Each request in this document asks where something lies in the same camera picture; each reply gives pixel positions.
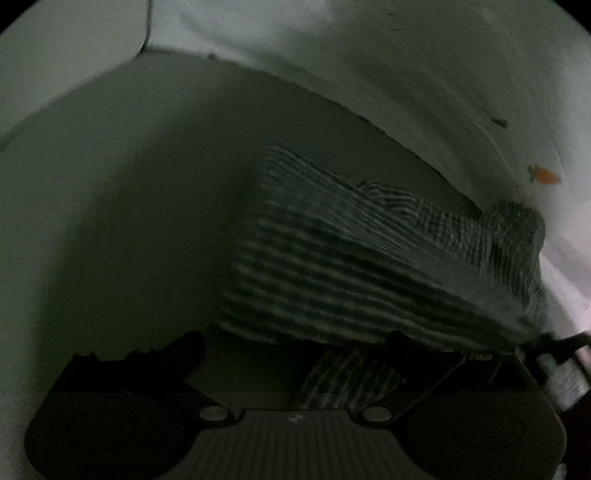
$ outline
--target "white wall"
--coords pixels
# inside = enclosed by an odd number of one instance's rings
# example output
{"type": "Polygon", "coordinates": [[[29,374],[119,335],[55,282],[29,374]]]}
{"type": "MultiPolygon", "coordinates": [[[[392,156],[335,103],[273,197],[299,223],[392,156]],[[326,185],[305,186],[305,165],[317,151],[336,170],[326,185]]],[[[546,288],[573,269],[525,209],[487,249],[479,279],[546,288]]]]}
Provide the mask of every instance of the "white wall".
{"type": "Polygon", "coordinates": [[[0,136],[139,52],[147,0],[42,0],[0,35],[0,136]]]}

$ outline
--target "striped towel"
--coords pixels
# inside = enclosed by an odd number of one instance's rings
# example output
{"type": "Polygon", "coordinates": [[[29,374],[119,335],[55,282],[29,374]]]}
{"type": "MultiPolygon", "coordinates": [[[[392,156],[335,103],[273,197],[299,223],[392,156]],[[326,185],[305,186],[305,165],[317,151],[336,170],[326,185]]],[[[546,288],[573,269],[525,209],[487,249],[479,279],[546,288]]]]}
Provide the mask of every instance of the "striped towel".
{"type": "Polygon", "coordinates": [[[279,145],[259,167],[219,324],[261,342],[335,347],[302,405],[361,405],[395,387],[395,372],[367,349],[393,330],[466,353],[548,331],[534,210],[500,202],[470,220],[378,182],[354,186],[279,145]]]}

